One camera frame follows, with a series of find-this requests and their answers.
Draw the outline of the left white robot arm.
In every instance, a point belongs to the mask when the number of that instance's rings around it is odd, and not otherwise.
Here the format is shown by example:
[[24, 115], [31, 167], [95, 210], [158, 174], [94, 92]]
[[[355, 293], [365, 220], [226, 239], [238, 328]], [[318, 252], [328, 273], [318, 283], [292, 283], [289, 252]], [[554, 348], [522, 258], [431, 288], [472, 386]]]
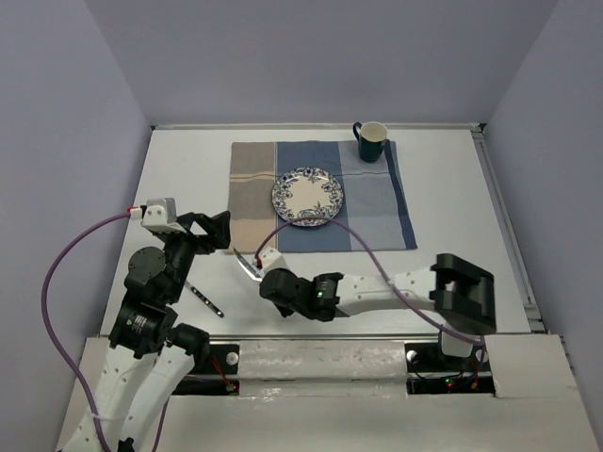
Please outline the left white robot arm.
[[167, 214], [153, 220], [155, 211], [146, 205], [128, 214], [163, 246], [142, 248], [129, 259], [126, 292], [96, 387], [77, 375], [89, 406], [66, 451], [136, 450], [180, 381], [207, 364], [209, 334], [178, 323], [172, 305], [182, 295], [194, 258], [229, 248], [231, 215]]

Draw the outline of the blue floral ceramic plate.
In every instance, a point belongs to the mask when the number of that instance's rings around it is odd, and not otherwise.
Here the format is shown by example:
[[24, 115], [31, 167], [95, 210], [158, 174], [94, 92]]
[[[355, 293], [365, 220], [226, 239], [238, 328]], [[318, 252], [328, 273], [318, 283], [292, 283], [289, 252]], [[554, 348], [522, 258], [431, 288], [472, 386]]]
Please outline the blue floral ceramic plate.
[[318, 227], [333, 219], [344, 203], [340, 182], [327, 170], [301, 167], [274, 183], [271, 203], [279, 219], [298, 227]]

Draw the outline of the blue beige checked cloth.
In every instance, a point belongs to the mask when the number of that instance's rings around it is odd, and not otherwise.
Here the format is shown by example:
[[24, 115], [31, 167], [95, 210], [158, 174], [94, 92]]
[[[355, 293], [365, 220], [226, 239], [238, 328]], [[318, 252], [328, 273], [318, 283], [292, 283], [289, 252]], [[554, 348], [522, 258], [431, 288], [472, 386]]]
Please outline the blue beige checked cloth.
[[276, 180], [290, 170], [326, 170], [343, 188], [335, 223], [289, 226], [269, 240], [281, 252], [347, 252], [417, 247], [395, 142], [374, 163], [363, 161], [351, 141], [235, 142], [231, 146], [228, 209], [232, 247], [253, 253], [282, 224], [271, 201]]

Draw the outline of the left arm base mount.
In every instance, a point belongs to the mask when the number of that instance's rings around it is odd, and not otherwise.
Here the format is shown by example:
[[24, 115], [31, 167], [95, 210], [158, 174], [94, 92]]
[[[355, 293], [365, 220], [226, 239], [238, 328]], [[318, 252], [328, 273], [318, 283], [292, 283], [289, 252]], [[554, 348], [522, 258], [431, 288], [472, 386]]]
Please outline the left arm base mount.
[[238, 396], [239, 343], [212, 343], [208, 358], [194, 364], [172, 392], [174, 396]]

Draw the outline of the steel table knife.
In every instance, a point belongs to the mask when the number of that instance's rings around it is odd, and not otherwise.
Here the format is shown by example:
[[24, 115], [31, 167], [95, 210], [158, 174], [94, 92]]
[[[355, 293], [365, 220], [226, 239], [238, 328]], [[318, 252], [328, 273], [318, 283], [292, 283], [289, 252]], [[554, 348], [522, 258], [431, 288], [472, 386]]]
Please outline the steel table knife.
[[252, 265], [237, 249], [233, 249], [233, 254], [236, 257], [243, 271], [255, 282], [260, 283], [264, 278], [264, 273], [261, 269]]

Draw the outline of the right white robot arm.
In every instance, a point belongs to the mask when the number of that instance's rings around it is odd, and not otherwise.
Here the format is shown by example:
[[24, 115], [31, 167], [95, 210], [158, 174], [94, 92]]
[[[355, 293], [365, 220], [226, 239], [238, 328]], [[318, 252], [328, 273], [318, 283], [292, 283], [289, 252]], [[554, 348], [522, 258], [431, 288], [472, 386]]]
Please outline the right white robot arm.
[[283, 317], [299, 314], [330, 322], [402, 309], [440, 315], [444, 322], [434, 324], [440, 339], [433, 357], [446, 369], [458, 367], [482, 337], [497, 332], [494, 275], [450, 253], [437, 255], [432, 266], [392, 278], [333, 272], [307, 280], [293, 273], [274, 248], [261, 251], [257, 262], [262, 275], [259, 295]]

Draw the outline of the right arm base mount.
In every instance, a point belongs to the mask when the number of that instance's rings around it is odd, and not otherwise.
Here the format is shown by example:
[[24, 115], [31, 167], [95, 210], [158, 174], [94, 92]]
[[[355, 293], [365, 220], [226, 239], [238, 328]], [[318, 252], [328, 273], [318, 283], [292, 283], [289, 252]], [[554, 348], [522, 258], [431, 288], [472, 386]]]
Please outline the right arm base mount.
[[473, 347], [466, 358], [442, 353], [435, 342], [411, 343], [406, 347], [407, 393], [466, 395], [495, 393], [495, 384], [484, 347]]

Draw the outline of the dark green mug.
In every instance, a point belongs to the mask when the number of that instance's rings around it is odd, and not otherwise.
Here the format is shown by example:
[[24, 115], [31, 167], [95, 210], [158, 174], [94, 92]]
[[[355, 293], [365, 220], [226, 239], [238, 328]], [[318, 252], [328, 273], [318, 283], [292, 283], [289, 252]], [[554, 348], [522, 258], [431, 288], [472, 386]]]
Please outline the dark green mug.
[[352, 132], [358, 143], [360, 158], [367, 163], [376, 162], [389, 142], [387, 127], [377, 121], [356, 122]]

